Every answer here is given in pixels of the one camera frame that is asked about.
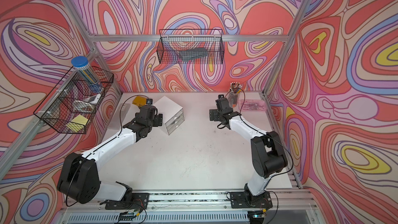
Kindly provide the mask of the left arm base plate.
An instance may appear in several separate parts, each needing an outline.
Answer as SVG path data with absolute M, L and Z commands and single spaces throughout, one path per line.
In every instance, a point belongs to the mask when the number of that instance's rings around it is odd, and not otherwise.
M 147 209 L 149 197 L 148 193 L 128 193 L 120 201 L 106 200 L 103 204 L 106 210 L 143 210 Z

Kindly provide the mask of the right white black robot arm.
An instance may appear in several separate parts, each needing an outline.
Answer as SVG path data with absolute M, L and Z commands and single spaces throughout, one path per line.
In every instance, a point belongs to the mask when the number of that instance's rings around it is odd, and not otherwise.
M 217 128 L 227 128 L 249 141 L 255 173 L 245 185 L 246 194 L 257 197 L 265 193 L 271 180 L 284 174 L 288 158 L 277 132 L 266 132 L 247 122 L 241 113 L 229 105 L 223 94 L 216 99 L 216 109 L 209 111 L 209 120 L 218 122 Z

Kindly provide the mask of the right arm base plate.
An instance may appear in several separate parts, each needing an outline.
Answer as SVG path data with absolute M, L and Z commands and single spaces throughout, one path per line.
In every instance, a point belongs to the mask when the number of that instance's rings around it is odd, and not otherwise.
M 231 202 L 231 208 L 261 208 L 273 207 L 270 193 L 265 191 L 259 196 L 252 196 L 250 191 L 227 192 L 227 199 Z

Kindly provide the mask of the white drawer cabinet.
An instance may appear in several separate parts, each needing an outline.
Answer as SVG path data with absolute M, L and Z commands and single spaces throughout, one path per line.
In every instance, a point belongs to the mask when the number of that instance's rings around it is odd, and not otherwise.
M 161 130 L 171 135 L 184 122 L 183 107 L 164 96 L 154 103 L 159 114 L 163 115 Z

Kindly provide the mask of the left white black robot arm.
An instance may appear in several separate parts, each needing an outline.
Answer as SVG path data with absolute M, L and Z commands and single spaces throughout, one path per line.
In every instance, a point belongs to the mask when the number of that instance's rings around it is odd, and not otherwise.
M 99 171 L 124 149 L 144 139 L 155 127 L 163 125 L 163 115 L 153 105 L 144 105 L 135 117 L 121 126 L 119 133 L 81 154 L 69 154 L 63 163 L 57 190 L 66 198 L 86 204 L 92 200 L 120 202 L 131 188 L 120 182 L 101 181 Z

